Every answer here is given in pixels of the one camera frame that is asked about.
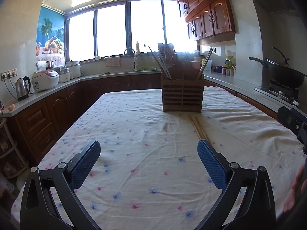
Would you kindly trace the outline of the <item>person's right hand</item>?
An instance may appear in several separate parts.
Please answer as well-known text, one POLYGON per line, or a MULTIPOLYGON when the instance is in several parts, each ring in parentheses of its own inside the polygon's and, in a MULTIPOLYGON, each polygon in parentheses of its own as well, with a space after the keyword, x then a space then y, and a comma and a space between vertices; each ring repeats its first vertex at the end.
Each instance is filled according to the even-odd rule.
POLYGON ((305 164, 303 163, 298 169, 296 177, 291 185, 290 194, 286 202, 284 203, 283 213, 287 213, 294 208, 296 192, 299 191, 300 193, 304 193, 304 191, 306 190, 307 181, 306 179, 303 179, 304 168, 305 168, 305 164))

